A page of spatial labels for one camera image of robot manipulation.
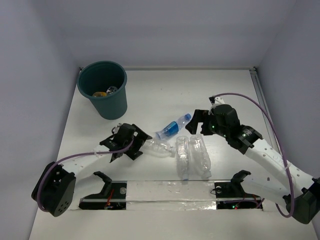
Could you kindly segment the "dark blue label bottle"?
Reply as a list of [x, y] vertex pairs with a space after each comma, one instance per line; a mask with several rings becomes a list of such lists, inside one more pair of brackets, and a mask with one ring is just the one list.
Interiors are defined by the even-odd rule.
[[156, 138], [146, 140], [141, 150], [144, 154], [157, 158], [174, 158], [177, 151], [176, 148], [167, 141]]

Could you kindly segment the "light blue label bottle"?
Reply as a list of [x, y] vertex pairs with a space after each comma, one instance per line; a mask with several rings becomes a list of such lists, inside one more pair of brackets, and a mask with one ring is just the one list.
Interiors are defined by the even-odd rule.
[[157, 131], [155, 136], [160, 140], [166, 140], [174, 135], [176, 135], [181, 129], [183, 129], [192, 119], [191, 114], [187, 113], [175, 121], [169, 123], [166, 127], [162, 130]]

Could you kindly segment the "crushed orange label bottle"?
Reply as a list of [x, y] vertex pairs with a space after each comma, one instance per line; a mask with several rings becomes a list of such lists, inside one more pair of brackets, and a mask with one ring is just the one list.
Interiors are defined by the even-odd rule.
[[107, 93], [106, 93], [106, 92], [103, 92], [103, 91], [97, 91], [97, 92], [94, 92], [94, 93], [92, 94], [92, 96], [93, 96], [93, 97], [96, 97], [96, 98], [98, 98], [98, 97], [106, 97], [106, 96], [107, 96]]

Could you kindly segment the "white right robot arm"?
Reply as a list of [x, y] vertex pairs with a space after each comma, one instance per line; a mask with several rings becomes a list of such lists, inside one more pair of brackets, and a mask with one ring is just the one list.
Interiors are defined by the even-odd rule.
[[228, 104], [213, 104], [200, 110], [198, 122], [204, 136], [219, 135], [227, 144], [262, 166], [270, 177], [256, 178], [249, 171], [236, 173], [230, 183], [235, 196], [253, 193], [283, 207], [288, 217], [309, 224], [320, 211], [320, 180], [303, 172], [272, 148], [253, 127], [240, 123]]

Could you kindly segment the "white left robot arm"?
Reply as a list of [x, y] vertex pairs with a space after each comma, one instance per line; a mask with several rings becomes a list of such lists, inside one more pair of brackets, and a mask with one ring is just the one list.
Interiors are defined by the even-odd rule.
[[101, 180], [94, 184], [94, 194], [79, 201], [80, 208], [91, 210], [94, 205], [87, 200], [101, 199], [103, 210], [122, 209], [125, 205], [120, 199], [125, 196], [120, 194], [121, 186], [102, 172], [106, 165], [102, 158], [110, 155], [110, 161], [113, 162], [126, 155], [134, 161], [143, 154], [174, 158], [177, 145], [151, 137], [136, 124], [120, 123], [111, 130], [111, 136], [102, 140], [93, 151], [76, 153], [49, 163], [34, 187], [31, 198], [41, 211], [58, 217], [73, 202], [77, 181], [96, 176]]

